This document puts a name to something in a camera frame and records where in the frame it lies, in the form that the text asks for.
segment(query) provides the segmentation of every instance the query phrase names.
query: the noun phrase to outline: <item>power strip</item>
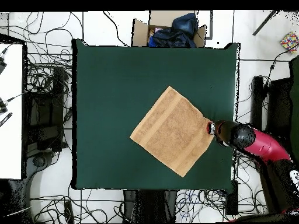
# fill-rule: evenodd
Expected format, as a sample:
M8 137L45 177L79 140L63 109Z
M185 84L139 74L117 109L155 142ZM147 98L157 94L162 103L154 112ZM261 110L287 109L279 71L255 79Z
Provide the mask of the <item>power strip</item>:
M12 116L12 113L9 113L3 120L1 120L0 127L3 126L4 123L7 122L11 116Z

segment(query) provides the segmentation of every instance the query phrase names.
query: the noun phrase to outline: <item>black stand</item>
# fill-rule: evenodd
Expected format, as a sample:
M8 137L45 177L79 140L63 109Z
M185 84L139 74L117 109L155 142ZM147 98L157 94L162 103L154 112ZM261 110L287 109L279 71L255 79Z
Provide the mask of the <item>black stand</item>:
M271 19L271 17L276 13L276 10L271 11L271 13L269 13L269 15L267 16L267 18L262 22L262 24L258 27L258 29L255 30L255 32L252 34L253 36L256 36L257 33L263 28L263 26L268 22L268 20Z

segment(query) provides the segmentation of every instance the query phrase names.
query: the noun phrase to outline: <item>blue fabric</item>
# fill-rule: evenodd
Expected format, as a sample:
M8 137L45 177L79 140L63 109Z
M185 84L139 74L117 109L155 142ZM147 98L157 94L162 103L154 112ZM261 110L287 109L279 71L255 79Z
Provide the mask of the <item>blue fabric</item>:
M157 44L154 41L154 39L152 38L152 36L149 38L148 46L149 47L156 47L157 46Z

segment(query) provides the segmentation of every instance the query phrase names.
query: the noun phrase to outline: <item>colorful cube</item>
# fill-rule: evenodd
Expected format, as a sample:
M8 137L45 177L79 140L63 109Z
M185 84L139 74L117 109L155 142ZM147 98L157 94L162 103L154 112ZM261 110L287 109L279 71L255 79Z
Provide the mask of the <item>colorful cube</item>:
M285 47L286 49L290 49L298 43L299 43L299 39L296 36L296 34L294 34L292 31L289 32L289 34L286 35L285 38L280 42L280 44L282 44L282 46ZM295 53L297 51L297 48L298 48L298 46L296 48L290 50L290 52Z

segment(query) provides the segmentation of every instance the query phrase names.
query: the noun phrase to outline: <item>electrical wire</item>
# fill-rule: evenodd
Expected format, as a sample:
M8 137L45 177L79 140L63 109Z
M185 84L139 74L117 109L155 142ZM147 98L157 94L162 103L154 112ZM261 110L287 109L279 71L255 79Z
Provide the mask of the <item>electrical wire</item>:
M122 42L124 46L128 46L127 44L125 44L123 41L120 40L120 38L119 38L119 30L118 30L118 28L117 28L115 22L110 18L110 16L108 16L108 15L105 13L105 11L103 11L103 13L104 13L104 15L105 15L105 16L106 16L106 17L107 17L107 18L114 24L115 29L116 29L116 36L117 36L117 39L118 39L120 42Z

